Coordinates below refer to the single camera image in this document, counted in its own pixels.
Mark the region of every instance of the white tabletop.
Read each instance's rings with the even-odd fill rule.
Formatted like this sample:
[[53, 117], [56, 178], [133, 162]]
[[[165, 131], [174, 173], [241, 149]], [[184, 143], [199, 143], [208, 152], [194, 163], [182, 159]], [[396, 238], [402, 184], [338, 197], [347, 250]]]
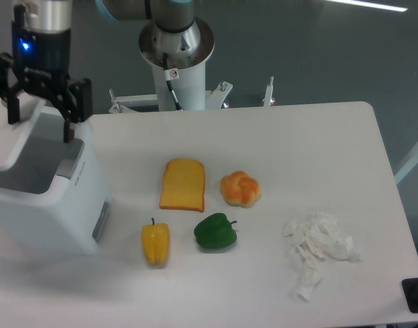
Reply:
[[[417, 321], [400, 282], [418, 259], [372, 108], [364, 102], [203, 112], [96, 115], [94, 146], [115, 201], [98, 253], [48, 254], [0, 230], [0, 327], [344, 327]], [[169, 159], [206, 169], [204, 213], [161, 210]], [[220, 179], [245, 170], [262, 186], [250, 209], [227, 205]], [[305, 303], [283, 226], [317, 210], [339, 218], [362, 261], [326, 260]], [[193, 228], [237, 220], [236, 244], [204, 253]], [[161, 269], [141, 228], [169, 224]]]

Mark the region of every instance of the green bell pepper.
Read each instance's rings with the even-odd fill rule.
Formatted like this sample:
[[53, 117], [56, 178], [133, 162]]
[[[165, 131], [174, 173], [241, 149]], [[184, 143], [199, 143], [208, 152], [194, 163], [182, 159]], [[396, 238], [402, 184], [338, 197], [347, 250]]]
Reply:
[[236, 239], [236, 231], [224, 213], [215, 213], [198, 223], [194, 229], [198, 245], [206, 249], [224, 248], [233, 244]]

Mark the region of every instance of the white tissue paper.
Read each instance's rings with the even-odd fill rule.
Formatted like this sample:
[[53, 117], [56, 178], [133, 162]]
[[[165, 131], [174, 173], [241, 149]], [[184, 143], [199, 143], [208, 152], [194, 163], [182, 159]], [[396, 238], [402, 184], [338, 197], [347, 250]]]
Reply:
[[302, 280], [298, 293], [309, 301], [322, 274], [317, 258], [339, 261], [358, 261], [360, 255], [354, 248], [353, 238], [344, 234], [337, 218], [328, 213], [316, 213], [308, 220], [288, 222], [284, 236], [290, 237], [291, 246], [303, 258]]

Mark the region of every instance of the fake bread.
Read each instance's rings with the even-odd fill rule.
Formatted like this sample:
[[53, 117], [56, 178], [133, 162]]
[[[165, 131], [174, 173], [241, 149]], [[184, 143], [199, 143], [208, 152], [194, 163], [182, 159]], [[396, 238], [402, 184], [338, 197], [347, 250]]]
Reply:
[[222, 178], [220, 189], [224, 200], [232, 206], [250, 207], [261, 196], [257, 180], [244, 171], [236, 171]]
[[204, 166], [195, 159], [172, 159], [163, 175], [159, 207], [204, 211]]

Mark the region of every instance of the gray floor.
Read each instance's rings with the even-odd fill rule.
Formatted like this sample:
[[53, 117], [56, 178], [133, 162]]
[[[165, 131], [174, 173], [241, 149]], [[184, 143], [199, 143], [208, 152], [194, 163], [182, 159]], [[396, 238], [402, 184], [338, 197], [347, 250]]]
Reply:
[[[388, 12], [323, 0], [196, 0], [216, 45], [207, 88], [234, 84], [232, 107], [259, 106], [270, 76], [278, 105], [363, 100], [371, 104], [395, 169], [418, 140], [418, 0]], [[10, 4], [0, 0], [0, 52], [10, 52]], [[116, 96], [154, 93], [138, 35], [145, 22], [114, 23], [93, 1], [74, 0], [74, 78], [94, 84], [97, 113]], [[418, 166], [399, 185], [418, 242]]]

